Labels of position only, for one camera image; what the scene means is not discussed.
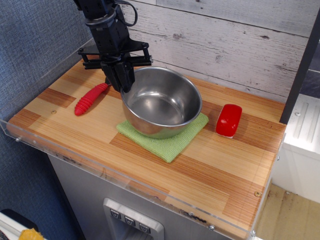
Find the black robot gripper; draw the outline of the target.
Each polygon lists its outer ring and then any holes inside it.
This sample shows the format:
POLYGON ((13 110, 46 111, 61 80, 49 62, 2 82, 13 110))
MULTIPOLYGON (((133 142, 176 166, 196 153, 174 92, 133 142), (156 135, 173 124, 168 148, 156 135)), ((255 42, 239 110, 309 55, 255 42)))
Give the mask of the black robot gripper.
POLYGON ((102 69, 106 81, 115 91, 128 93, 135 82, 133 67, 150 66, 149 44, 132 40, 122 22, 85 23, 93 36, 94 45, 78 49, 86 69, 102 69))

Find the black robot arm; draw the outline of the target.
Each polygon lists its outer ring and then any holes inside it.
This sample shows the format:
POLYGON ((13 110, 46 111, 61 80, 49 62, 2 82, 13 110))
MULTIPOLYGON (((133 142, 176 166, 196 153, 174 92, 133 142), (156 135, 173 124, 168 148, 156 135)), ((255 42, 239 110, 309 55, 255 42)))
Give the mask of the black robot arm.
POLYGON ((147 42, 130 38, 128 23, 121 5, 124 0, 77 0, 75 4, 85 17, 95 42, 94 45, 81 47, 85 69, 102 69, 105 80, 117 92, 129 92, 135 82, 135 67, 150 66, 152 57, 147 42))

